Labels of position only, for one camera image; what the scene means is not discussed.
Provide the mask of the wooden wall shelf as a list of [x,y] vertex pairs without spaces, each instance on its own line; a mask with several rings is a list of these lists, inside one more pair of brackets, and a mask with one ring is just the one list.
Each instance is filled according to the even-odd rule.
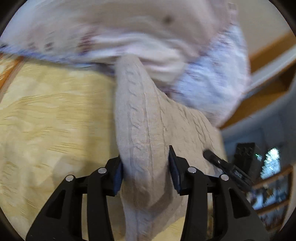
[[284,96],[295,73],[295,36],[278,37],[250,57],[252,84],[238,109],[220,128],[226,129],[263,110]]

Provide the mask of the beige cable-knit sweater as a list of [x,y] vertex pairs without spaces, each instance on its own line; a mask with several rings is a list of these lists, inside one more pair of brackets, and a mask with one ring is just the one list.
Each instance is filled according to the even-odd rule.
[[186,213],[169,172],[169,148],[204,174],[220,170],[203,158],[210,149],[225,159],[220,131],[203,113],[168,98],[136,56],[115,64],[115,129],[124,178],[121,201],[126,240],[152,240]]

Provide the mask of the yellow patterned bedspread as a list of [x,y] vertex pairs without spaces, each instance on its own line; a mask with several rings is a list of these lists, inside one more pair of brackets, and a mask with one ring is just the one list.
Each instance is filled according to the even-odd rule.
[[[38,62],[9,82],[1,99],[1,208],[21,237],[67,175],[90,175],[119,156],[116,88],[116,78]],[[126,240],[120,194],[107,202],[114,238]],[[153,239],[178,240],[181,220]]]

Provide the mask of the left floral pillow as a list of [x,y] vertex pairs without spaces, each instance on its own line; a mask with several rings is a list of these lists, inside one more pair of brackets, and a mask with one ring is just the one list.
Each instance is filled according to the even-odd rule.
[[227,1],[27,1],[1,35],[4,52],[74,65],[137,56],[171,83],[230,24]]

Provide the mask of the right floral pillow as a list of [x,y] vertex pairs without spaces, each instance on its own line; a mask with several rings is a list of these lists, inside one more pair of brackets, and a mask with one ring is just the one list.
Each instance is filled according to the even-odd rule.
[[239,23],[232,22],[164,91],[220,127],[240,105],[250,80],[247,44]]

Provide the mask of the wooden shelving unit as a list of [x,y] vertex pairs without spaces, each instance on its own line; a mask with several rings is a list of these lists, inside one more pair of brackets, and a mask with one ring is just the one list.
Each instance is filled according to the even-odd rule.
[[293,166],[282,167],[280,161],[278,147],[268,150],[259,178],[246,195],[270,239],[283,227],[292,196]]

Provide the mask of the floral pillow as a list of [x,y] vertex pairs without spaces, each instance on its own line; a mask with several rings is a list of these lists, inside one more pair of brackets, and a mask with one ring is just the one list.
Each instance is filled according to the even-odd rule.
[[1,35],[4,52],[74,65],[137,56],[171,83],[230,24],[227,1],[27,1]]
[[232,22],[164,91],[220,127],[240,105],[250,80],[247,44],[239,23]]

